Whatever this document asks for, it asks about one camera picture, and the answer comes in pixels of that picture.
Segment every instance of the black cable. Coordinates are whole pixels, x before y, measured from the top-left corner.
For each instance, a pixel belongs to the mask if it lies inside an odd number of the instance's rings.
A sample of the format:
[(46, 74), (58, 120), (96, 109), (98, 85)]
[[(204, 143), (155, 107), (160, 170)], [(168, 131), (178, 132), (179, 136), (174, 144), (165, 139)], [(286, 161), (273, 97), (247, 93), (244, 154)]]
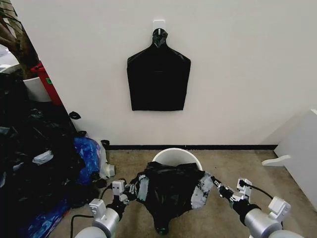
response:
[(241, 186), (248, 186), (248, 187), (251, 187), (251, 188), (254, 188), (262, 193), (264, 193), (266, 196), (268, 196), (270, 199), (273, 200), (273, 197), (268, 193), (268, 192), (265, 192), (263, 189), (260, 189), (259, 187), (256, 187), (256, 186), (253, 186), (253, 185), (249, 185), (247, 184), (246, 182), (244, 182), (243, 180), (240, 180), (240, 185)]
[(266, 196), (268, 196), (270, 199), (273, 199), (273, 197), (272, 197), (271, 195), (269, 195), (267, 192), (265, 192), (263, 189), (260, 189), (259, 187), (255, 187), (255, 186), (249, 185), (249, 184), (247, 184), (247, 186), (258, 190), (258, 191), (264, 193), (264, 194), (265, 194)]
[(93, 218), (94, 216), (88, 216), (88, 215), (74, 215), (72, 218), (71, 218), (71, 221), (70, 221), (70, 238), (73, 238), (73, 226), (74, 226), (74, 218), (75, 217), (85, 217), (85, 218)]
[(107, 186), (107, 187), (103, 190), (103, 192), (101, 193), (99, 199), (102, 199), (102, 198), (103, 198), (104, 193), (105, 193), (109, 188), (112, 188), (112, 183), (111, 183), (109, 186)]

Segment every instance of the white pot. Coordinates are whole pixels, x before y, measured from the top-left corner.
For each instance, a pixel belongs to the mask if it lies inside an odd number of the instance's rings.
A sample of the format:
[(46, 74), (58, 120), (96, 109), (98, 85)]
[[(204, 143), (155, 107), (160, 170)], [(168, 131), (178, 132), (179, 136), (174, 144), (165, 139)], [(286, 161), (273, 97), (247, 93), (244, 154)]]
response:
[(177, 166), (181, 164), (196, 163), (199, 170), (203, 170), (202, 165), (195, 155), (188, 152), (187, 150), (179, 148), (169, 148), (162, 150), (155, 155), (152, 161), (159, 162), (163, 165)]
[(51, 101), (39, 77), (26, 79), (23, 82), (28, 90), (29, 99), (37, 102)]

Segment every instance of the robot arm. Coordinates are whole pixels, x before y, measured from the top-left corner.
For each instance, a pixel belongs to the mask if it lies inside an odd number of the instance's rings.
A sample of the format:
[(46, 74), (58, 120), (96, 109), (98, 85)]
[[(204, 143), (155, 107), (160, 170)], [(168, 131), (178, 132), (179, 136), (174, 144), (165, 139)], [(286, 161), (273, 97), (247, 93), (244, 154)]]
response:
[[(281, 222), (291, 209), (290, 204), (281, 198), (274, 197), (269, 204), (269, 214), (259, 206), (250, 203), (252, 183), (246, 178), (239, 178), (237, 189), (222, 184), (215, 177), (211, 178), (220, 197), (229, 201), (230, 207), (239, 214), (240, 221), (248, 227), (250, 238), (303, 238), (302, 236), (282, 229)], [(94, 199), (89, 207), (94, 215), (93, 226), (83, 229), (75, 238), (113, 238), (118, 222), (129, 203), (125, 192), (125, 181), (112, 182), (113, 201), (105, 206), (101, 199)]]
[(240, 216), (243, 225), (249, 228), (250, 238), (303, 238), (302, 236), (282, 229), (281, 222), (291, 209), (291, 205), (285, 200), (274, 197), (268, 208), (269, 214), (265, 214), (259, 206), (250, 203), (252, 183), (246, 178), (239, 178), (237, 189), (222, 184), (215, 177), (211, 178), (216, 185), (220, 197), (229, 201), (231, 208)]
[(118, 222), (121, 220), (124, 209), (129, 203), (127, 195), (123, 194), (125, 181), (112, 182), (113, 201), (105, 206), (101, 199), (94, 199), (89, 208), (94, 216), (93, 226), (83, 229), (75, 238), (112, 238)]

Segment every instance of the blue plastic bag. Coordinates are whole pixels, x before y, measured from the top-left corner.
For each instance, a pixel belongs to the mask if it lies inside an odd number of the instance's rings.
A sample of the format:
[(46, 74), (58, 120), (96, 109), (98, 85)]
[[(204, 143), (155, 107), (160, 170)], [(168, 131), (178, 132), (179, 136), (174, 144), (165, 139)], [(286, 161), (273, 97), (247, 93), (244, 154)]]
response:
[(61, 221), (69, 209), (66, 199), (62, 200), (52, 211), (42, 213), (25, 228), (19, 230), (19, 237), (45, 238)]
[(99, 171), (99, 151), (100, 145), (93, 139), (87, 137), (75, 137), (74, 146), (76, 152), (85, 162), (85, 168), (79, 172), (77, 182), (79, 184), (89, 184), (91, 174)]

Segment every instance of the beige carpet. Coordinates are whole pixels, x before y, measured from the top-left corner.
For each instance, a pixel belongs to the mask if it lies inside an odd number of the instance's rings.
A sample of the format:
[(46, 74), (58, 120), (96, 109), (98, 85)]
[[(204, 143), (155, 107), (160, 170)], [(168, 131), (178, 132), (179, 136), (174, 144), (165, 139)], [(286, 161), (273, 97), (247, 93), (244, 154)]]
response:
[[(116, 165), (115, 179), (130, 181), (147, 162), (159, 151), (109, 151), (108, 160)], [(317, 234), (317, 212), (304, 196), (285, 168), (263, 167), (261, 161), (275, 158), (272, 151), (191, 151), (201, 162), (203, 169), (213, 174), (226, 185), (235, 188), (237, 179), (245, 177), (272, 196), (280, 196), (292, 206), (291, 214), (284, 221), (286, 230), (294, 231), (306, 238)], [(110, 203), (111, 191), (104, 196)], [(253, 190), (252, 202), (262, 210), (268, 211), (269, 198)], [(72, 209), (51, 233), (50, 238), (69, 238), (70, 219), (75, 214), (90, 215), (88, 206)], [(91, 225), (89, 218), (75, 218), (74, 236), (83, 228)], [(167, 238), (247, 238), (248, 229), (231, 210), (227, 200), (219, 197), (213, 190), (203, 208), (189, 211), (173, 219), (169, 224)], [(146, 208), (131, 202), (125, 209), (118, 224), (116, 238), (157, 238), (153, 219)]]

